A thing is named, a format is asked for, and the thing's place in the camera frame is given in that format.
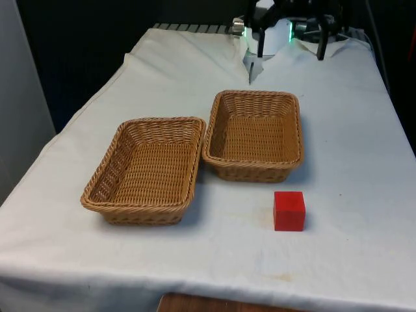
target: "basket rim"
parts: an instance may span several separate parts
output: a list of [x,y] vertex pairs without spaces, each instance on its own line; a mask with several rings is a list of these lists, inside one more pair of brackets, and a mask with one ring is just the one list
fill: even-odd
[[[294,100],[294,108],[295,108],[295,120],[296,120],[296,134],[298,137],[298,155],[297,158],[293,159],[292,161],[281,161],[281,162],[274,162],[274,161],[245,161],[245,160],[238,160],[238,159],[225,159],[221,157],[212,156],[210,153],[211,147],[211,139],[214,130],[214,124],[216,121],[216,115],[218,112],[218,107],[220,105],[220,99],[225,94],[275,94],[275,95],[285,95],[289,96]],[[240,168],[256,168],[256,169],[293,169],[299,166],[304,160],[304,146],[302,143],[302,128],[300,125],[300,111],[299,111],[299,101],[298,98],[288,92],[281,92],[281,91],[259,91],[259,90],[224,90],[218,93],[215,97],[213,107],[211,109],[211,116],[209,118],[209,125],[207,129],[207,133],[205,134],[205,138],[203,140],[203,147],[202,147],[202,158],[207,163],[217,166],[217,167],[240,167]]]
[[[96,182],[100,179],[104,172],[104,168],[108,165],[108,161],[116,151],[116,145],[121,137],[123,130],[130,124],[137,122],[198,122],[199,128],[196,135],[198,135],[197,152],[194,154],[192,161],[192,170],[190,173],[190,183],[187,190],[187,195],[180,201],[173,203],[164,203],[159,205],[154,204],[139,204],[139,203],[114,203],[111,201],[93,201],[90,199],[92,190],[94,189]],[[81,195],[81,204],[92,211],[99,213],[177,213],[180,210],[185,210],[194,197],[194,187],[196,182],[196,172],[198,171],[198,165],[200,161],[200,153],[202,149],[203,135],[205,132],[205,120],[198,117],[147,117],[138,118],[125,121],[121,123],[116,131],[116,134],[112,138],[110,146],[101,160],[99,166],[96,168],[93,176],[90,178],[88,184],[84,188],[84,192]]]

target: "red cube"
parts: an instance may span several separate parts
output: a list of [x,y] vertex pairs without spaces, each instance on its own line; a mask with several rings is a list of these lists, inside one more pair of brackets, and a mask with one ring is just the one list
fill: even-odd
[[274,230],[303,231],[305,224],[305,203],[302,192],[274,193]]

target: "wicker basket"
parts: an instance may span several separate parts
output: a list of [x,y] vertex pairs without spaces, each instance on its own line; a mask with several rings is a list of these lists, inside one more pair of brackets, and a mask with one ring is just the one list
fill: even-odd
[[225,180],[284,181],[304,158],[297,98],[285,92],[217,94],[202,157]]
[[205,122],[144,118],[124,122],[81,196],[111,224],[178,223],[194,197]]

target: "wrinkled white cloth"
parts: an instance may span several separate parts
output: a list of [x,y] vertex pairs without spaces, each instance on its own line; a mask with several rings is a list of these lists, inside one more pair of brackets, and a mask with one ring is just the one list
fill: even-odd
[[[0,309],[155,311],[163,293],[310,311],[416,311],[416,162],[371,52],[319,62],[292,42],[250,86],[241,43],[149,30],[42,151],[0,208]],[[233,183],[207,166],[180,224],[112,226],[79,198],[120,123],[209,120],[224,89],[300,101],[305,163],[284,183]],[[301,190],[300,233],[273,230],[273,192]]]

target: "black curtain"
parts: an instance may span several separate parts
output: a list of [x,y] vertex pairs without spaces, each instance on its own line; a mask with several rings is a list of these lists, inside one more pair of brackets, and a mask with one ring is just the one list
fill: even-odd
[[[415,61],[408,62],[416,24],[416,1],[369,0],[382,42],[391,98],[415,147],[415,126],[408,103]],[[154,23],[229,25],[243,15],[248,0],[18,0],[23,24],[56,130],[111,77],[140,37]],[[380,51],[364,0],[353,0],[353,26],[372,38]]]

